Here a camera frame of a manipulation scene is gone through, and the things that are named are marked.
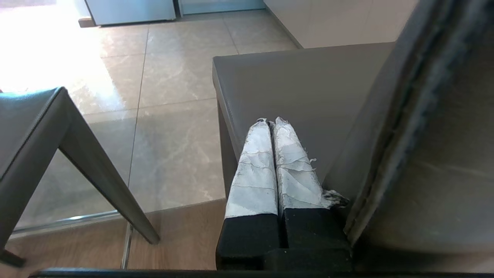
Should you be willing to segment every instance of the baseboard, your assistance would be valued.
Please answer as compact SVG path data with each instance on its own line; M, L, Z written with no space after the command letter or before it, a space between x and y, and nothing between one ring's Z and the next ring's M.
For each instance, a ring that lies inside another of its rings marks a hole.
M297 48L304 49L304 47L297 41L297 39L290 33L290 31L288 31L288 29L283 25L281 20L273 13L273 11L267 5L266 5L266 10L268 10L268 12L273 16L273 18L276 20L278 25L280 25L281 28L283 28L285 33L290 37L290 40L297 46Z
M92 20L91 17L79 18L78 22L79 22L79 26L81 28L88 28L88 27L95 27L96 26L96 24L94 23L94 20Z

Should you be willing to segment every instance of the gray leather upholstery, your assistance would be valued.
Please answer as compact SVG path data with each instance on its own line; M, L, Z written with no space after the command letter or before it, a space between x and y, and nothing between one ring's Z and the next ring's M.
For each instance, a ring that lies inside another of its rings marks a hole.
M492 0L423 0L379 74L379 44L217 57L220 130L238 153L247 123L292 122L323 186L352 201L360 269L492 272L493 18Z
M213 82L236 157L253 122L281 116L317 158L322 180L393 45L215 57Z

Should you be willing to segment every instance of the black plastic base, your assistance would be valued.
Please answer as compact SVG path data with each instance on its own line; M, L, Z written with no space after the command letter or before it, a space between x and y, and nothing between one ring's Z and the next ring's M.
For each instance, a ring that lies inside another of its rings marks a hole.
M277 215L227 218L216 247L216 267L219 270L262 270L263 255L279 247Z
M332 210L285 209L282 222L290 249L344 249L350 252L350 244Z
M343 249L276 249L264 256L267 271L351 272L350 253Z
M13 254L13 253L10 253L7 250L0 252L0 263L4 263L7 265L11 265L13 267L21 268L21 267L23 267L25 262L26 262L25 259Z
M479 273L328 273L316 271L177 271L46 269L29 278L494 278Z

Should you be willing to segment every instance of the chair backrest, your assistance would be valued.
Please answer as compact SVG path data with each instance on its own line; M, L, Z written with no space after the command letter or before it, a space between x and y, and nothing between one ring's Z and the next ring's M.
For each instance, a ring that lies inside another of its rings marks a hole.
M494 251L492 7L422 0L412 13L324 181L353 203L352 244Z

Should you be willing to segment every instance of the wooden floor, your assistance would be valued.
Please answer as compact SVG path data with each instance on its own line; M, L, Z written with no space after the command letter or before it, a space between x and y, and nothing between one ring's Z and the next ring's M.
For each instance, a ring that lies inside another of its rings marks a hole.
M148 214L159 233L157 245L136 231L131 237L128 269L214 270L214 252L225 199ZM125 245L125 220L13 239L6 249L27 259L16 269L0 264L2 278L25 278L50 267L118 269Z

